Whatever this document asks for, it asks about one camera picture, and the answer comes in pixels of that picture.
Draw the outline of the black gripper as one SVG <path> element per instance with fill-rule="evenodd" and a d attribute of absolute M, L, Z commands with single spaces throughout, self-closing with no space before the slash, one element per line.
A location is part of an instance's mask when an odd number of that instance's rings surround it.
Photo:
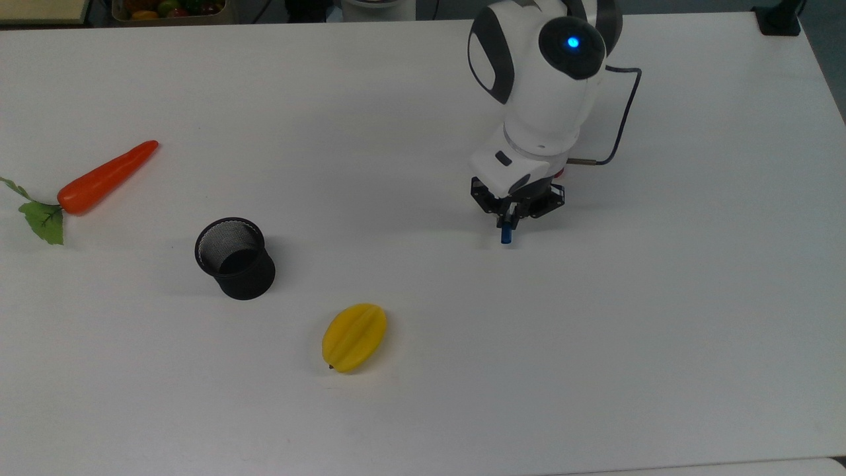
<path fill-rule="evenodd" d="M 554 184 L 552 177 L 525 184 L 505 198 L 497 198 L 479 178 L 474 177 L 471 196 L 484 213 L 496 216 L 496 228 L 510 222 L 510 228 L 516 229 L 521 219 L 538 219 L 565 203 L 564 189 Z"/>

